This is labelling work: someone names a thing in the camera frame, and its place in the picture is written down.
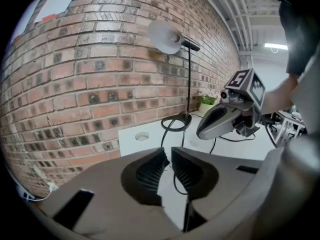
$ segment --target robotic arm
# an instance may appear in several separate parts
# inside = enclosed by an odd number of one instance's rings
[[[244,137],[255,133],[259,127],[265,86],[253,68],[237,71],[220,92],[220,102],[201,120],[196,134],[202,140],[210,140],[236,132]],[[243,116],[243,112],[252,116]]]

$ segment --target white lamp shade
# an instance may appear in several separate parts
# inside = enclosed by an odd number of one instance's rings
[[[154,20],[149,24],[148,36],[151,43],[165,54],[179,51],[183,36],[176,28],[164,20]]]

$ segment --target black rectangular slot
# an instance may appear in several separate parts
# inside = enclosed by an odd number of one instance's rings
[[[241,172],[246,172],[246,173],[249,173],[249,174],[256,174],[258,172],[259,168],[240,165],[240,166],[237,167],[237,170],[239,170]]]
[[[53,219],[67,229],[72,230],[94,195],[92,192],[79,190]]]

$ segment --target person's arm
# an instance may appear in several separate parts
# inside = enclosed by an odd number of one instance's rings
[[[276,89],[268,91],[264,96],[261,113],[265,115],[292,107],[294,104],[290,95],[297,85],[298,77],[290,74]]]

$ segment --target brick wall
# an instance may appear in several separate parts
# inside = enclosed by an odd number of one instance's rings
[[[157,51],[147,37],[166,20],[200,43],[192,52],[191,109],[199,88],[218,93],[240,59],[206,0],[72,0],[56,18],[33,24],[3,62],[0,135],[13,174],[46,196],[90,165],[120,156],[118,130],[186,107],[188,53]]]

